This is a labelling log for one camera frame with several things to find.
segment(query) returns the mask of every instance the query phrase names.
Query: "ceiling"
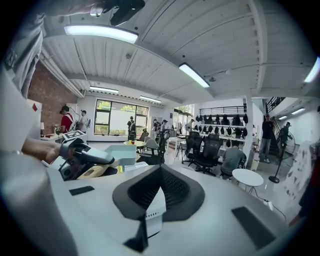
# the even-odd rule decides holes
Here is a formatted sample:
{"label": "ceiling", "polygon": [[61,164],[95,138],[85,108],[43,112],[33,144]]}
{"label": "ceiling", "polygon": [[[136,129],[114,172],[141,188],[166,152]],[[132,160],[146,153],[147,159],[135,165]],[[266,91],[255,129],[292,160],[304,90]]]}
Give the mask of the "ceiling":
{"label": "ceiling", "polygon": [[[43,48],[76,87],[119,90],[179,106],[251,93],[303,97],[316,55],[299,26],[270,0],[145,0],[119,26],[139,34],[135,44],[97,36],[66,36],[67,24],[109,25],[77,14],[47,17]],[[179,70],[187,62],[208,82],[202,88]]]}

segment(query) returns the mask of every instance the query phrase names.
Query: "white round table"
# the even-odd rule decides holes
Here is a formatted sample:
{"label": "white round table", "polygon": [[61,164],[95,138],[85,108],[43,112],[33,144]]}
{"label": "white round table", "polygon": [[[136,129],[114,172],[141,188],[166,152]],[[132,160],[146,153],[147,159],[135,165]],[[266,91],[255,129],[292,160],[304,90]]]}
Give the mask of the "white round table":
{"label": "white round table", "polygon": [[248,169],[234,169],[232,171],[232,176],[238,181],[245,184],[245,190],[247,191],[247,186],[251,186],[249,193],[251,194],[254,187],[261,186],[264,183],[264,178],[260,174],[248,170]]}

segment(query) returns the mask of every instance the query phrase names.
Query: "white pole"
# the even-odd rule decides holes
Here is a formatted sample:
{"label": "white pole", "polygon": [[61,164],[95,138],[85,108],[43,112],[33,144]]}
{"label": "white pole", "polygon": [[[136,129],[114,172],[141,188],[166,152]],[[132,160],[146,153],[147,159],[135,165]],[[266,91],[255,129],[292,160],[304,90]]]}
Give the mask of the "white pole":
{"label": "white pole", "polygon": [[246,115],[248,117],[248,123],[246,124],[246,130],[248,135],[245,137],[243,153],[246,155],[246,161],[248,163],[249,155],[251,151],[251,145],[253,141],[252,132],[254,127],[254,112],[253,112],[253,102],[251,93],[248,92],[245,96],[246,99]]}

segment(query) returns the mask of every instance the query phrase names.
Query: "man in red shirt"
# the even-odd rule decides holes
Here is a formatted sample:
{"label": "man in red shirt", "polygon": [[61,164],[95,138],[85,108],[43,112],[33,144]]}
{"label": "man in red shirt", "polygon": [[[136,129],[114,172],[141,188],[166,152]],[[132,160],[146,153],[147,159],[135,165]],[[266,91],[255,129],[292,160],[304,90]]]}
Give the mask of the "man in red shirt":
{"label": "man in red shirt", "polygon": [[60,114],[63,115],[61,119],[61,132],[63,134],[70,132],[70,129],[72,128],[72,124],[74,122],[73,116],[69,113],[69,107],[64,105],[61,108]]}

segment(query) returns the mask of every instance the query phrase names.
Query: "fluorescent light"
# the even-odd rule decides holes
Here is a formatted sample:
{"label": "fluorescent light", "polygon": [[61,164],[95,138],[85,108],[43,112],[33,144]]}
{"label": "fluorescent light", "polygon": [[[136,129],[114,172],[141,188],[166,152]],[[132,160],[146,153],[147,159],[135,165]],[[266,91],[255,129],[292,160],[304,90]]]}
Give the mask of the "fluorescent light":
{"label": "fluorescent light", "polygon": [[300,112],[302,112],[304,110],[305,110],[305,108],[303,107],[303,108],[298,109],[297,111],[292,112],[291,114],[295,115],[295,114],[298,114],[298,113],[300,113]]}
{"label": "fluorescent light", "polygon": [[152,101],[152,102],[157,102],[157,103],[161,103],[162,102],[161,100],[157,100],[157,99],[154,99],[154,98],[148,98],[148,97],[145,97],[145,96],[140,96],[140,99],[144,99],[144,100],[148,100],[148,101]]}
{"label": "fluorescent light", "polygon": [[307,75],[307,77],[305,78],[304,82],[305,83],[311,83],[317,76],[317,74],[320,71],[320,58],[317,57],[316,61],[310,71],[310,73]]}
{"label": "fluorescent light", "polygon": [[114,90],[114,89],[107,89],[107,88],[102,88],[102,87],[95,87],[95,86],[90,86],[91,90],[96,90],[96,91],[104,91],[104,92],[109,92],[109,93],[115,93],[117,94],[119,91]]}
{"label": "fluorescent light", "polygon": [[192,67],[190,67],[187,63],[182,63],[179,66],[179,69],[186,73],[189,77],[195,80],[199,85],[204,88],[208,88],[210,85],[206,80],[204,80]]}
{"label": "fluorescent light", "polygon": [[114,27],[102,25],[67,25],[64,27],[67,36],[97,36],[112,38],[134,44],[138,39],[138,34]]}

